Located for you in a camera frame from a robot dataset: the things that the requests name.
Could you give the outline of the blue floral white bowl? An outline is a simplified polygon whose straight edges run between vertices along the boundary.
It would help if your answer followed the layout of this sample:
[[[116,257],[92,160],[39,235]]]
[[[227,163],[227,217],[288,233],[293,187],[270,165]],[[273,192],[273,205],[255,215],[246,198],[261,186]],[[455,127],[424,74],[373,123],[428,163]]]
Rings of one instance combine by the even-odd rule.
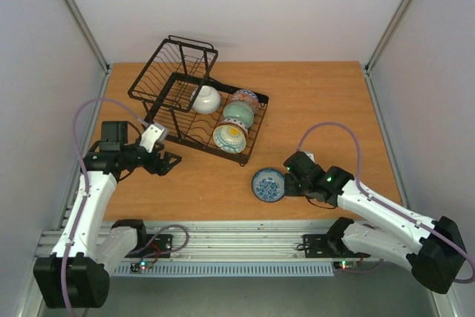
[[[257,171],[252,177],[252,192],[264,203],[276,203],[285,197],[285,177],[274,168]]]

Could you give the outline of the black wire dish rack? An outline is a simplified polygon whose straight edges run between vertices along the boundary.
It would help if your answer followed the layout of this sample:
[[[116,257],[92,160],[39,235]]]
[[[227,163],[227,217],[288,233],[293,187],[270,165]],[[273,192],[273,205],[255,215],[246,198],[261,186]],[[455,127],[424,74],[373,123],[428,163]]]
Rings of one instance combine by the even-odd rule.
[[[212,133],[224,120],[224,107],[232,101],[239,87],[210,76],[217,58],[218,51],[208,42],[170,35],[151,55],[128,95],[142,102],[146,122],[159,122],[168,128],[168,141],[245,166],[261,129],[269,97],[256,94],[258,110],[248,129],[245,149],[232,154],[219,148]],[[194,91],[205,85],[215,88],[221,97],[220,107],[212,114],[199,114],[192,108],[197,103]]]

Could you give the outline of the yellow blue patterned bowl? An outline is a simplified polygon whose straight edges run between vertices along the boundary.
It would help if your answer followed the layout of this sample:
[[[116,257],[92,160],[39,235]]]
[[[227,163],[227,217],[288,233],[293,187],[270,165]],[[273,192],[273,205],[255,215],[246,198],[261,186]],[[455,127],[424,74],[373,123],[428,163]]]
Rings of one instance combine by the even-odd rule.
[[[236,125],[219,125],[212,137],[219,149],[231,154],[239,154],[246,148],[246,134]]]

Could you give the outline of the white ceramic bowl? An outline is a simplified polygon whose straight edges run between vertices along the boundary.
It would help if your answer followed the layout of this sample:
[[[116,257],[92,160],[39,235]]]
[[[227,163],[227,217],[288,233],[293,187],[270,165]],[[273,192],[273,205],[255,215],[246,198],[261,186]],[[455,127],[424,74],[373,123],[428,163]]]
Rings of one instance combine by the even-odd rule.
[[[221,96],[219,92],[208,85],[204,85],[200,90],[195,88],[191,93],[191,99],[194,99],[192,109],[199,114],[211,114],[221,106]]]

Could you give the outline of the red white patterned bowl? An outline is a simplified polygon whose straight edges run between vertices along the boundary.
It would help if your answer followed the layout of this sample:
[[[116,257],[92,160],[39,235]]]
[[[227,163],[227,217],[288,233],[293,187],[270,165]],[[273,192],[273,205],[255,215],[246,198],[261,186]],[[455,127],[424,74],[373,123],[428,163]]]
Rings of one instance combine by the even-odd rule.
[[[235,117],[230,117],[226,118],[223,121],[220,122],[221,125],[234,125],[239,127],[245,134],[248,134],[248,128],[246,125],[240,121],[238,118]]]

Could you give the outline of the teal green bowl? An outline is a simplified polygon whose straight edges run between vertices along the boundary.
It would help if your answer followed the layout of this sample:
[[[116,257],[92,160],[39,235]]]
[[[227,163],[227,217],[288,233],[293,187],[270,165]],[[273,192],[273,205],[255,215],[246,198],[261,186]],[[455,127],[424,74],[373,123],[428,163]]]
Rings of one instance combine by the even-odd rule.
[[[233,101],[226,105],[223,109],[225,119],[235,118],[240,120],[247,128],[254,123],[254,112],[250,105],[244,101]]]

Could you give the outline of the blue orange patterned bowl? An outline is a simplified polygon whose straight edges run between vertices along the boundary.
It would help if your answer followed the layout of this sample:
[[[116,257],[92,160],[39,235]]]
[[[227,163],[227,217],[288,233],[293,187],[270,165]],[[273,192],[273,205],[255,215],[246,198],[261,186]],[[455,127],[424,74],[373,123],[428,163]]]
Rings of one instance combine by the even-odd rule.
[[[246,102],[250,106],[250,108],[253,110],[254,114],[258,112],[259,107],[260,107],[257,94],[246,89],[237,90],[230,96],[229,100],[231,102],[234,102],[234,101]]]

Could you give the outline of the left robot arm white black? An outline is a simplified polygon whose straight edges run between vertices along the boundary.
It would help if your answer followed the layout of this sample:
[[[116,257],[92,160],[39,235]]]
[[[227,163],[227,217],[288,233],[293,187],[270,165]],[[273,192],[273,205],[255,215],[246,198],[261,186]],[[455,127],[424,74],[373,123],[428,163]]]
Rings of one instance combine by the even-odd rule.
[[[36,283],[51,309],[100,308],[123,258],[145,254],[153,241],[138,219],[118,220],[98,241],[108,202],[122,179],[135,169],[164,176],[181,161],[164,149],[167,128],[150,124],[130,143],[131,126],[127,121],[102,123],[100,139],[82,160],[76,200],[61,237],[49,256],[34,264]]]

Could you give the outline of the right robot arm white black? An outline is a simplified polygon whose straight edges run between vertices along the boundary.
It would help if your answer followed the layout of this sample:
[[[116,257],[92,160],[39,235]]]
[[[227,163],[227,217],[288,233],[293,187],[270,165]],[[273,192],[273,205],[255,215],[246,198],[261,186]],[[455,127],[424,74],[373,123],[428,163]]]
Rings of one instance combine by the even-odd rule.
[[[408,271],[424,287],[445,294],[466,262],[457,224],[434,220],[377,194],[337,166],[323,170],[306,153],[285,162],[286,190],[353,212],[367,224],[338,218],[328,229],[327,246],[335,257],[349,252],[389,261]]]

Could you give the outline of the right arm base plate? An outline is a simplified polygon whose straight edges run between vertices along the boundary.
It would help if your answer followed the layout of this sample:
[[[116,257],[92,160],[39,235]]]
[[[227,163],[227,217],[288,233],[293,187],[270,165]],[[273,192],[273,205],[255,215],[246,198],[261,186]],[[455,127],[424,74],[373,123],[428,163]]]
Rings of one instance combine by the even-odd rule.
[[[352,252],[341,240],[328,238],[324,234],[307,234],[302,236],[306,258],[369,258],[370,255]]]

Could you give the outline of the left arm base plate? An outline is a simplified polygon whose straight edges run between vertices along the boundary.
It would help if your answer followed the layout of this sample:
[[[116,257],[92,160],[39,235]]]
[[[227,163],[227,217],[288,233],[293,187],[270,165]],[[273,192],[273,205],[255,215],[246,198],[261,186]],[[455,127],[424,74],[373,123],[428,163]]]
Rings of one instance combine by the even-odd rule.
[[[158,252],[160,252],[161,258],[168,258],[173,248],[173,236],[171,234],[160,234],[146,246],[145,244],[148,243],[151,237],[152,234],[149,234],[146,238],[139,240],[137,245],[133,248],[133,251],[139,250],[139,252],[129,252],[126,258],[141,258],[149,254],[155,257]]]

